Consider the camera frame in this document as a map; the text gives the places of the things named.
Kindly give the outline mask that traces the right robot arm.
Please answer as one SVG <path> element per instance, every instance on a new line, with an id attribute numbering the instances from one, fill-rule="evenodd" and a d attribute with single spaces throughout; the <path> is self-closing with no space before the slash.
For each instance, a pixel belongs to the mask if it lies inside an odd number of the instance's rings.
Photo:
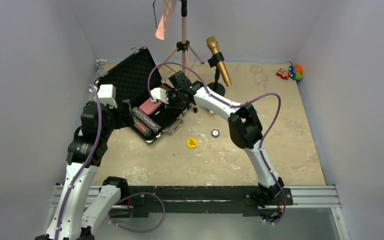
<path id="1" fill-rule="evenodd" d="M 166 93 L 165 102 L 168 106 L 190 102 L 214 112 L 227 122 L 231 141 L 244 150 L 255 170 L 259 187 L 257 203 L 261 206 L 278 205 L 282 212 L 286 206 L 292 205 L 292 195 L 285 190 L 285 184 L 265 149 L 268 131 L 263 130 L 252 103 L 240 104 L 229 100 L 200 80 L 191 82 L 182 71 L 168 79 L 173 86 Z"/>

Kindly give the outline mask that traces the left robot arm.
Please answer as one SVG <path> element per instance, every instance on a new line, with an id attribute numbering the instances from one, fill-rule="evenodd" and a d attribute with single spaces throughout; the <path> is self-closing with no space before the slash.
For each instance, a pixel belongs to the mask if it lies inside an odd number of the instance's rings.
<path id="1" fill-rule="evenodd" d="M 128 181 L 109 176 L 98 196 L 86 206 L 92 181 L 99 170 L 108 140 L 114 130 L 130 127 L 133 113 L 130 101 L 96 99 L 86 103 L 81 126 L 68 147 L 65 182 L 55 214 L 38 240 L 93 240 L 111 208 L 129 199 Z"/>

